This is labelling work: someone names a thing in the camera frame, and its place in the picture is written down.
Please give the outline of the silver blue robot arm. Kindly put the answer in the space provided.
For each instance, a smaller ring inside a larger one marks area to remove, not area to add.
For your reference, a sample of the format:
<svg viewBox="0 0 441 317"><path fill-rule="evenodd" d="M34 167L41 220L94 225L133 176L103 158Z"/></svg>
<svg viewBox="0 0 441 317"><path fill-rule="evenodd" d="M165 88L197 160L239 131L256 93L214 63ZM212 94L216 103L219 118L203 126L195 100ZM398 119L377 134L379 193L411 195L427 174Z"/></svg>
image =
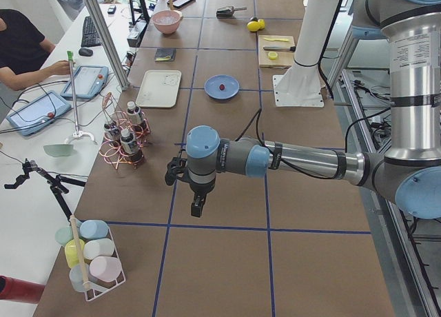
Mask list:
<svg viewBox="0 0 441 317"><path fill-rule="evenodd" d="M390 45L391 147L384 154L222 139L209 126L187 134L186 157L167 165L165 182L188 183L200 216L216 175L262 177L292 170L372 190L416 218L440 217L440 0L354 0L357 30Z"/></svg>

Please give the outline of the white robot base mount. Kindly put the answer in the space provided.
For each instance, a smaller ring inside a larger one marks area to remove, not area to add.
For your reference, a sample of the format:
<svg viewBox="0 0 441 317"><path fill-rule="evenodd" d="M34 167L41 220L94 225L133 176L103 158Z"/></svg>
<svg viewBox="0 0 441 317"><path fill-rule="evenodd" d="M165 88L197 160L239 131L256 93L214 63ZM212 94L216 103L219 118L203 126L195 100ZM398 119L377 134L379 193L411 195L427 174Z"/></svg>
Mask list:
<svg viewBox="0 0 441 317"><path fill-rule="evenodd" d="M282 76L274 76L277 107L322 108L319 63L326 49L328 34L342 0L308 0L294 62Z"/></svg>

